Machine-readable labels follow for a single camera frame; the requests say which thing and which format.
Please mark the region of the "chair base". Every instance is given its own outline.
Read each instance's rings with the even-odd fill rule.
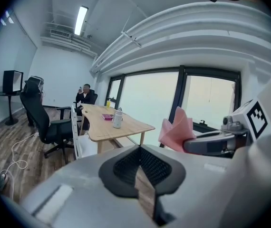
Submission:
[[[74,146],[71,145],[71,144],[67,144],[67,141],[64,141],[64,142],[56,145],[55,147],[49,149],[48,151],[44,152],[44,156],[47,159],[48,158],[48,154],[50,154],[50,153],[52,153],[54,151],[57,151],[59,149],[62,149],[63,155],[64,155],[64,160],[65,160],[65,164],[68,164],[68,159],[67,159],[67,156],[66,156],[66,153],[65,153],[65,148],[74,149]]]

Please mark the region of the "plastic bottle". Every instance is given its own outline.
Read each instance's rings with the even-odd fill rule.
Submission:
[[[110,103],[111,103],[111,101],[110,101],[110,99],[108,99],[108,100],[107,100],[107,103],[106,103],[107,108],[110,107]]]
[[[123,119],[123,112],[122,112],[122,108],[120,107],[118,108],[118,110],[115,113],[115,116],[113,117],[113,127],[121,128],[122,119]]]

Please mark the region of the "white cable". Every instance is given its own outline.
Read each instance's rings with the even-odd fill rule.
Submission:
[[[21,169],[21,170],[24,170],[24,169],[26,169],[26,168],[28,167],[28,162],[26,162],[26,161],[24,161],[24,160],[19,160],[19,161],[15,161],[15,160],[14,160],[14,150],[13,150],[13,148],[14,148],[14,146],[15,146],[16,144],[21,143],[21,142],[25,141],[26,139],[28,139],[28,138],[30,138],[30,137],[36,135],[36,134],[38,134],[38,133],[34,133],[34,134],[32,134],[31,136],[25,138],[24,140],[21,140],[21,141],[15,143],[15,144],[12,146],[11,151],[12,151],[12,161],[13,161],[13,163],[12,163],[11,165],[9,165],[9,167],[8,167],[6,170],[2,170],[2,171],[0,172],[0,173],[3,173],[3,172],[5,171],[5,174],[9,173],[9,174],[11,175],[11,177],[12,177],[12,182],[13,182],[13,184],[12,184],[12,193],[11,193],[11,198],[12,198],[12,200],[14,200],[14,184],[15,184],[15,182],[14,182],[14,177],[13,177],[12,173],[9,171],[9,168],[10,168],[12,165],[14,165],[14,164],[17,164],[18,168]],[[26,164],[25,167],[20,167],[20,165],[18,164],[18,162],[25,162],[25,164]]]

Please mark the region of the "wooden floor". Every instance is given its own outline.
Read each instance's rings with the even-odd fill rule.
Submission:
[[[50,121],[59,119],[59,111],[54,108],[46,108]],[[65,111],[64,118],[69,118],[69,111]],[[28,136],[37,133],[37,129],[28,126],[28,119],[24,109],[14,114],[19,122],[13,126],[6,126],[4,121],[0,123],[0,171],[5,170],[12,163],[11,148],[13,144],[21,141]],[[118,147],[114,141],[107,143]],[[21,170],[17,165],[10,167],[15,179],[14,201],[19,203],[25,196],[40,182],[50,177],[56,170],[65,165],[62,151],[56,151],[44,158],[43,152],[53,147],[52,144],[44,144],[36,134],[27,140],[14,146],[14,160],[25,160],[28,167]],[[74,161],[74,150],[65,149],[68,161]],[[139,202],[145,212],[152,217],[154,203],[154,189],[145,176],[142,169],[139,169],[136,177],[135,187],[139,190]],[[10,181],[2,191],[6,196],[10,196]]]

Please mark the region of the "black office chair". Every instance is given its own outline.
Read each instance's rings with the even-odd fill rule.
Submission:
[[[93,89],[90,89],[90,91],[93,91],[93,98],[91,99],[90,104],[91,104],[91,105],[94,105],[94,104],[96,103],[98,94],[96,94],[96,93],[94,92]],[[63,113],[62,113],[62,111],[61,111],[61,112],[60,112],[60,119],[63,119],[62,116],[64,116],[64,114],[63,114],[63,115],[62,115],[62,114],[63,114]]]
[[[93,98],[91,99],[91,102],[89,104],[94,105],[96,103],[98,95],[94,92],[93,89],[90,89],[90,91],[93,92]],[[75,108],[77,108],[77,102],[74,101],[73,103],[75,104]]]
[[[20,99],[27,113],[38,128],[40,140],[46,144],[57,143],[57,146],[44,152],[45,158],[48,157],[48,154],[62,149],[65,164],[67,164],[68,160],[65,154],[65,148],[74,149],[73,145],[67,144],[68,140],[73,139],[71,119],[50,122],[49,116],[40,101],[39,88],[31,81],[26,81],[24,90],[20,93]],[[63,115],[65,110],[70,110],[71,108],[59,107],[58,109],[61,111],[61,115]]]

